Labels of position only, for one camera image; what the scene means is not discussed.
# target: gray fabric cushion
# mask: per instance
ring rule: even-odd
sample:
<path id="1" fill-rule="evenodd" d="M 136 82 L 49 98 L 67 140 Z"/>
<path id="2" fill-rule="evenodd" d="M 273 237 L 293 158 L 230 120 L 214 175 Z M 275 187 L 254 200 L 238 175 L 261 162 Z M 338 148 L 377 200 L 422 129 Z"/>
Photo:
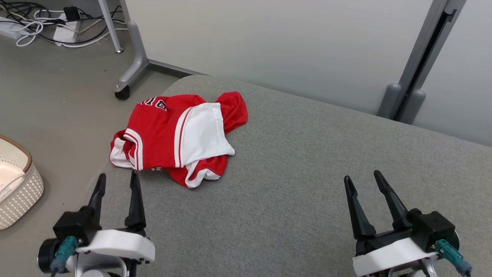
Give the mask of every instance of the gray fabric cushion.
<path id="1" fill-rule="evenodd" d="M 139 276 L 354 276 L 343 177 L 352 177 L 376 230 L 388 231 L 375 169 L 408 209 L 451 220 L 473 275 L 490 275 L 492 148 L 210 76 L 184 78 L 164 95 L 214 102 L 227 91 L 241 92 L 249 121 L 227 136 L 236 155 L 221 179 L 190 190 L 164 172 L 140 173 L 156 261 L 139 266 Z M 101 172 L 108 175 L 101 224 L 122 227 L 130 170 L 107 163 Z M 446 261 L 437 267 L 458 276 Z"/>

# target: white basket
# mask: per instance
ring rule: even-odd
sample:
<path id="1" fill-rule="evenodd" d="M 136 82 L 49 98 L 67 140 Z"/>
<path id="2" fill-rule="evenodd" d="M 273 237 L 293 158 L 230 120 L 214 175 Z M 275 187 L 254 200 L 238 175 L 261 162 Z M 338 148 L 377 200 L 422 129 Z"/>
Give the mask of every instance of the white basket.
<path id="1" fill-rule="evenodd" d="M 0 162 L 21 169 L 22 183 L 0 202 L 0 230 L 14 224 L 43 194 L 43 180 L 32 164 L 31 154 L 15 141 L 0 135 Z"/>

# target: gray wall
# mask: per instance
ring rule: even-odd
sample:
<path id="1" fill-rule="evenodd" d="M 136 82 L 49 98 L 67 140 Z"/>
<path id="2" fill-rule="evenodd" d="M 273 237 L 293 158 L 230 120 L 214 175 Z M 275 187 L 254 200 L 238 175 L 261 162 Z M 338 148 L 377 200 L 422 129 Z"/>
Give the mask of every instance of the gray wall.
<path id="1" fill-rule="evenodd" d="M 413 125 L 492 146 L 492 1 L 468 0 L 422 90 Z"/>
<path id="2" fill-rule="evenodd" d="M 126 0 L 151 60 L 376 114 L 432 0 Z"/>

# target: caster wheel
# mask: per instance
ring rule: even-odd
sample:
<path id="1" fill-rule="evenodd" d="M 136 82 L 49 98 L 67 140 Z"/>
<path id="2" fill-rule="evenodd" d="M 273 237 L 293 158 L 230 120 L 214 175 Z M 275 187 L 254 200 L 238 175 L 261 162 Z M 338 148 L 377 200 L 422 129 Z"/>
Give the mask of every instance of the caster wheel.
<path id="1" fill-rule="evenodd" d="M 115 92 L 115 96 L 120 100 L 128 99 L 128 97 L 130 97 L 130 87 L 126 86 L 122 91 Z"/>

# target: teal connector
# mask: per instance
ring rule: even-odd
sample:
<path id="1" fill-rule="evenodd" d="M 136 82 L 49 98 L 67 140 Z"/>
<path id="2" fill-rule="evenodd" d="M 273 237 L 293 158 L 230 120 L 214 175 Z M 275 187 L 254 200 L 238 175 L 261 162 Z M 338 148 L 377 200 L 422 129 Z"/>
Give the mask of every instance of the teal connector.
<path id="1" fill-rule="evenodd" d="M 461 276 L 471 276 L 471 265 L 464 261 L 461 255 L 449 242 L 446 240 L 438 240 L 435 243 L 435 250 L 444 259 L 450 261 Z"/>
<path id="2" fill-rule="evenodd" d="M 61 273 L 65 269 L 66 261 L 75 253 L 77 247 L 79 247 L 79 243 L 76 237 L 66 237 L 58 251 L 55 253 L 55 259 L 50 265 L 51 271 Z"/>
<path id="3" fill-rule="evenodd" d="M 438 240 L 435 242 L 435 250 L 444 259 L 450 261 L 454 266 L 458 266 L 463 261 L 463 255 L 461 255 L 454 247 L 446 240 Z"/>

